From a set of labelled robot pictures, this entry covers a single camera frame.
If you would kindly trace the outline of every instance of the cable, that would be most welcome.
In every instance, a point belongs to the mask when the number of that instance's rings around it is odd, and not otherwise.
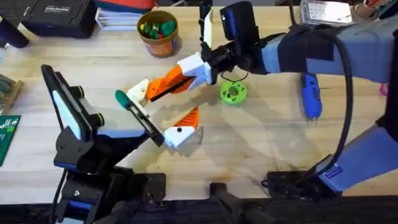
[[[293,11],[293,0],[289,0],[289,14],[290,14],[290,21],[292,21],[292,25],[297,25]]]
[[[224,77],[224,72],[225,71],[221,72],[221,77],[224,78],[227,81],[230,81],[230,82],[240,82],[240,81],[244,80],[245,78],[247,78],[249,76],[249,72],[247,72],[246,75],[243,78],[239,79],[239,80],[230,80],[229,78],[225,78]]]
[[[67,170],[64,169],[62,172],[60,182],[58,183],[57,190],[55,191],[54,199],[52,200],[51,209],[50,209],[50,211],[51,211],[50,212],[50,224],[54,223],[55,205],[57,204],[57,200],[60,196],[61,187],[63,185],[63,181],[65,180],[66,175],[67,175]]]
[[[296,24],[296,21],[294,19],[292,0],[289,0],[289,11],[290,11],[290,18],[292,20],[292,24]],[[334,164],[337,162],[337,160],[339,159],[339,157],[341,156],[341,153],[343,152],[343,149],[345,146],[345,142],[347,140],[349,127],[351,125],[351,119],[353,116],[353,101],[354,101],[353,76],[352,76],[351,64],[349,62],[348,53],[345,49],[344,44],[336,35],[324,32],[322,30],[317,30],[316,32],[314,32],[314,34],[319,35],[320,37],[323,37],[325,39],[328,39],[336,45],[336,48],[338,49],[340,57],[341,57],[341,62],[343,64],[343,70],[344,70],[344,74],[345,74],[345,83],[346,83],[346,112],[345,112],[343,129],[341,130],[340,140],[339,140],[339,143],[337,145],[336,151],[335,151],[332,159],[324,168],[322,168],[318,172],[311,173],[310,175],[305,175],[301,179],[286,186],[284,191],[281,191],[275,197],[272,197],[266,204],[263,205],[263,207],[266,207],[269,204],[271,204],[276,198],[279,198],[282,194],[285,194],[286,191],[293,188],[296,184],[304,182],[313,177],[319,176],[322,173],[328,171],[330,168],[332,168],[334,166]],[[266,182],[267,182],[267,180],[263,180],[261,182],[261,185],[266,187],[267,186]]]

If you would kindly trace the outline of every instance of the green gear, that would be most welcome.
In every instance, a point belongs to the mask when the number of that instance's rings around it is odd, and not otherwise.
[[[163,34],[163,37],[168,37],[174,33],[176,26],[177,25],[173,20],[164,22],[160,27],[160,33]]]
[[[238,105],[242,103],[247,93],[246,86],[241,82],[224,82],[220,90],[221,99],[229,105]]]

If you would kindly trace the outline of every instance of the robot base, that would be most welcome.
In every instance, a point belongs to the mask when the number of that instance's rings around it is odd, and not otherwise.
[[[329,189],[318,177],[310,178],[302,183],[292,185],[311,171],[275,171],[268,172],[264,187],[269,189],[271,197],[285,196],[287,198],[305,198],[318,203],[324,198],[336,198],[342,192]]]

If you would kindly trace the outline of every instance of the printed label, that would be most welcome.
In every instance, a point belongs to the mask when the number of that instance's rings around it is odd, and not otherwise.
[[[331,179],[342,171],[343,169],[339,165],[335,164],[328,172],[325,173],[325,177]]]
[[[44,13],[69,14],[71,7],[67,6],[46,6]]]

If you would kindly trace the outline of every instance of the black case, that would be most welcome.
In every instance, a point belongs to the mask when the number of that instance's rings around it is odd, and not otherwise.
[[[22,24],[39,36],[89,38],[95,26],[91,0],[32,0]]]

